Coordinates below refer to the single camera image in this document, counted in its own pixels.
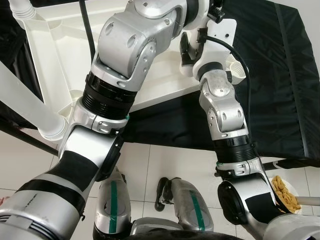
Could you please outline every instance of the white tile floor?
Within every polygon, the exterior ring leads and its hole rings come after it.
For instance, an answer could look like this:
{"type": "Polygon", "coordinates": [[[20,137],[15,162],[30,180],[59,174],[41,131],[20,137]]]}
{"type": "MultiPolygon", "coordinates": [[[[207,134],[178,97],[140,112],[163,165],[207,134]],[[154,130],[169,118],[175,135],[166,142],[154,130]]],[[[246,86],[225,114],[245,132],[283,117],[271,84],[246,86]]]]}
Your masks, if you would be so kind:
{"type": "MultiPolygon", "coordinates": [[[[263,162],[271,160],[274,159],[265,158],[263,162]]],[[[253,240],[242,226],[232,225],[223,215],[216,192],[221,178],[214,177],[216,161],[216,154],[210,151],[125,143],[117,165],[126,176],[132,219],[143,216],[177,221],[173,206],[157,212],[154,201],[161,177],[180,177],[195,185],[202,194],[216,232],[253,240]]],[[[0,197],[11,196],[25,182],[49,170],[57,162],[57,157],[0,132],[0,197]]],[[[267,174],[269,177],[280,175],[293,185],[300,196],[320,196],[318,168],[277,169],[267,174]]],[[[98,189],[99,184],[95,184],[90,192],[85,207],[86,218],[76,228],[73,240],[92,239],[98,189]]],[[[320,215],[320,207],[307,206],[302,210],[306,215],[320,215]]]]}

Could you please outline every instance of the green stripe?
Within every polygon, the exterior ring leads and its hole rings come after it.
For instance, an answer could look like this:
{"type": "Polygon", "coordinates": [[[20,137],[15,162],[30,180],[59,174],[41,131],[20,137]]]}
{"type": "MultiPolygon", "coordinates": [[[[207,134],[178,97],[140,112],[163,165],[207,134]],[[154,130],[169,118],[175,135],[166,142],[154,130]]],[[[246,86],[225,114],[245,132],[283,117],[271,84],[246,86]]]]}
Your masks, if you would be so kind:
{"type": "Polygon", "coordinates": [[[109,234],[115,234],[117,232],[117,217],[118,217],[118,193],[117,183],[111,182],[111,211],[110,211],[110,223],[109,234]]]}
{"type": "Polygon", "coordinates": [[[194,191],[190,191],[190,194],[191,194],[191,198],[193,201],[196,219],[198,220],[199,230],[204,231],[206,229],[206,227],[205,227],[205,223],[204,223],[204,218],[202,217],[202,213],[201,213],[198,199],[197,199],[194,191]]]}

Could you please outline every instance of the floor tile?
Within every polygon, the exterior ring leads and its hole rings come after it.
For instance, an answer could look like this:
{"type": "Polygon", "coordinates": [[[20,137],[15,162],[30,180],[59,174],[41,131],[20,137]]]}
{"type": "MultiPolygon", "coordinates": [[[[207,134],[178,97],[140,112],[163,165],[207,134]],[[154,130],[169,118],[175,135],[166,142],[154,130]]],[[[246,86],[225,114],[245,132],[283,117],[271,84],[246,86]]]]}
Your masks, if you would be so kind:
{"type": "Polygon", "coordinates": [[[81,221],[76,226],[76,229],[72,235],[71,240],[92,240],[92,234],[94,230],[95,223],[95,210],[96,210],[97,198],[89,197],[85,209],[84,221],[81,221]]]}
{"type": "MultiPolygon", "coordinates": [[[[150,145],[124,143],[117,166],[125,175],[130,200],[144,201],[150,145]]],[[[100,183],[94,183],[90,197],[97,197],[100,183]]]]}
{"type": "Polygon", "coordinates": [[[53,155],[0,131],[0,189],[19,189],[49,170],[53,155]]]}
{"type": "Polygon", "coordinates": [[[175,215],[175,208],[173,205],[165,205],[163,211],[156,211],[154,202],[144,202],[143,217],[167,219],[175,223],[178,222],[178,218],[175,215]]]}
{"type": "Polygon", "coordinates": [[[320,206],[312,206],[313,215],[320,216],[320,206]]]}
{"type": "MultiPolygon", "coordinates": [[[[85,219],[77,225],[71,240],[92,240],[93,227],[95,222],[97,198],[89,197],[84,209],[85,219]]],[[[131,201],[131,221],[142,217],[143,202],[131,201]]]]}
{"type": "Polygon", "coordinates": [[[312,206],[305,206],[305,205],[303,205],[303,206],[301,206],[301,207],[302,207],[302,212],[301,212],[302,215],[309,215],[309,216],[311,216],[311,215],[314,214],[314,211],[313,211],[313,209],[312,209],[312,206]]]}
{"type": "Polygon", "coordinates": [[[214,231],[216,233],[227,234],[231,236],[236,236],[236,226],[230,223],[224,216],[222,209],[209,208],[211,214],[214,231]]]}
{"type": "Polygon", "coordinates": [[[144,212],[144,203],[142,201],[130,201],[131,203],[131,222],[141,219],[144,212]]]}
{"type": "MultiPolygon", "coordinates": [[[[308,187],[311,197],[320,197],[320,168],[306,167],[305,168],[306,179],[308,181],[308,187]]],[[[313,214],[320,216],[320,206],[312,206],[313,214]]]]}
{"type": "Polygon", "coordinates": [[[180,177],[193,184],[209,208],[221,208],[217,189],[220,177],[215,177],[217,156],[213,151],[151,145],[145,201],[156,200],[158,181],[180,177]]]}
{"type": "Polygon", "coordinates": [[[43,142],[44,144],[47,144],[48,146],[50,146],[50,147],[52,147],[54,149],[56,149],[56,147],[57,147],[56,143],[54,143],[52,141],[45,140],[41,136],[40,132],[38,130],[36,130],[36,129],[23,128],[21,131],[24,132],[25,134],[28,134],[29,136],[39,140],[40,142],[43,142]]]}
{"type": "Polygon", "coordinates": [[[255,238],[247,232],[246,229],[244,229],[243,226],[237,225],[236,227],[236,236],[237,238],[243,239],[243,240],[255,240],[255,238]]]}

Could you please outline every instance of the black backdrop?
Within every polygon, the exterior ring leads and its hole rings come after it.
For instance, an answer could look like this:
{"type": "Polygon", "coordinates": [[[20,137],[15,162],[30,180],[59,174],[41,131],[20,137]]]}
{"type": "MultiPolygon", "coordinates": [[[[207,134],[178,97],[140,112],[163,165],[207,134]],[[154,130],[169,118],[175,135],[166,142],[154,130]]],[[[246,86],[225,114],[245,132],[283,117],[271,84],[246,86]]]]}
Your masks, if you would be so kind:
{"type": "MultiPolygon", "coordinates": [[[[35,7],[67,2],[32,0],[35,7]]],[[[226,18],[237,21],[234,47],[252,76],[252,137],[262,156],[290,158],[284,167],[320,167],[320,82],[312,45],[298,10],[265,0],[226,0],[226,18]]],[[[40,99],[25,31],[0,0],[0,60],[40,99]]],[[[247,110],[246,81],[235,87],[247,110]]],[[[0,104],[2,119],[30,125],[0,104]]],[[[130,114],[127,142],[214,150],[199,92],[130,114]]]]}

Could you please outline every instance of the food on plate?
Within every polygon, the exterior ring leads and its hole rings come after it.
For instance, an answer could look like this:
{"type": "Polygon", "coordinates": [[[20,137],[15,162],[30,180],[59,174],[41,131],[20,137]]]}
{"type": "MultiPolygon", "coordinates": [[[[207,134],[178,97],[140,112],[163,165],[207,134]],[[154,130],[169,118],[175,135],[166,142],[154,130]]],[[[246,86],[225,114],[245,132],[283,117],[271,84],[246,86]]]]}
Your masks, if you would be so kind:
{"type": "Polygon", "coordinates": [[[281,177],[275,176],[271,182],[275,194],[279,197],[279,199],[283,202],[283,204],[288,208],[290,212],[294,214],[297,210],[301,209],[301,206],[298,204],[296,197],[288,191],[281,177]]]}

